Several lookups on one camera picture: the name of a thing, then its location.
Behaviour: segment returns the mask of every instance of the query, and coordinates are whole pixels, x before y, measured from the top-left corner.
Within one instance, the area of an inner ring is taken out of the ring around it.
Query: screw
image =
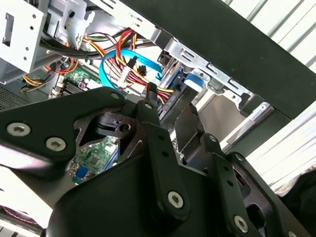
[[[290,236],[290,237],[297,237],[296,234],[294,234],[292,231],[288,232],[288,236]]]
[[[111,93],[111,96],[115,99],[119,99],[119,95],[115,94],[115,93]]]
[[[181,207],[183,207],[183,199],[182,199],[181,195],[175,191],[170,191],[168,193],[168,201],[175,208],[180,209]]]
[[[240,216],[234,216],[235,225],[238,227],[238,229],[241,230],[243,233],[248,232],[248,226],[245,220]]]
[[[147,103],[145,103],[145,106],[146,106],[148,109],[152,109],[152,108],[153,108],[150,104],[147,104]]]
[[[65,68],[67,68],[67,67],[70,66],[70,64],[69,64],[69,63],[63,63],[63,66],[64,66]]]
[[[66,142],[59,137],[51,137],[46,141],[46,147],[55,152],[60,152],[66,148]]]
[[[13,122],[6,127],[6,131],[15,137],[24,137],[31,132],[31,128],[22,122]]]
[[[237,157],[238,160],[243,161],[243,158],[241,157],[241,155],[236,154],[236,157]]]
[[[213,142],[217,142],[217,139],[213,135],[209,135],[209,139],[211,139]]]

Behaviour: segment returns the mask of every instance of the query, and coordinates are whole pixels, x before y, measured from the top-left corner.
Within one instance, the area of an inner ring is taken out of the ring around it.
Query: red wire
[[[117,51],[119,57],[120,57],[121,41],[122,41],[123,38],[125,38],[125,37],[128,36],[130,33],[132,33],[132,31],[133,31],[133,30],[130,29],[130,30],[124,32],[123,34],[121,34],[121,36],[120,36],[120,38],[119,38],[119,40],[118,40],[118,42],[117,42],[117,46],[116,46],[116,51]]]
[[[6,213],[8,213],[9,215],[11,215],[11,216],[13,216],[14,218],[16,218],[16,219],[18,219],[18,220],[20,220],[20,221],[24,221],[24,222],[27,222],[27,223],[30,223],[30,224],[37,224],[37,222],[35,222],[35,221],[28,221],[28,220],[25,220],[25,219],[23,219],[23,218],[21,218],[21,217],[18,217],[18,216],[16,216],[16,215],[14,215],[13,213],[11,213],[8,209],[6,209],[4,206],[2,206],[3,207],[3,209],[4,209],[4,211],[6,212]]]

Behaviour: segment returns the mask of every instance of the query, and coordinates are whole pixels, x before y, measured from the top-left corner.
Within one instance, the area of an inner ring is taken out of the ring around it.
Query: black wire
[[[85,11],[98,11],[98,10],[102,11],[102,8],[100,8],[99,6],[87,6],[85,9]]]
[[[130,28],[125,28],[123,30],[120,30],[119,32],[117,32],[116,34],[112,35],[112,37],[115,39],[116,37],[119,37],[122,33],[124,33],[125,31],[128,31]],[[93,33],[90,33],[89,35],[87,36],[91,36],[91,35],[94,35],[94,34],[100,34],[100,35],[104,35],[105,37],[108,37],[109,34],[107,33],[103,33],[103,32],[93,32]],[[105,42],[105,41],[109,41],[110,39],[107,38],[107,39],[104,39],[103,41],[98,41],[98,42]]]
[[[57,47],[53,47],[49,44],[46,44],[44,41],[40,41],[40,46],[48,49],[54,53],[66,56],[66,57],[70,57],[70,58],[77,58],[77,59],[101,59],[101,56],[99,55],[99,53],[97,51],[93,51],[93,52],[87,52],[87,51],[83,51],[83,50],[75,50],[72,48],[68,48],[66,47],[66,49],[61,49],[61,48],[57,48]],[[146,47],[152,47],[155,46],[154,43],[152,42],[144,42],[144,43],[140,43],[136,45],[136,48],[146,48]],[[123,45],[122,48],[128,48],[129,45]],[[112,45],[108,48],[105,48],[105,51],[112,51],[116,48],[115,45]]]

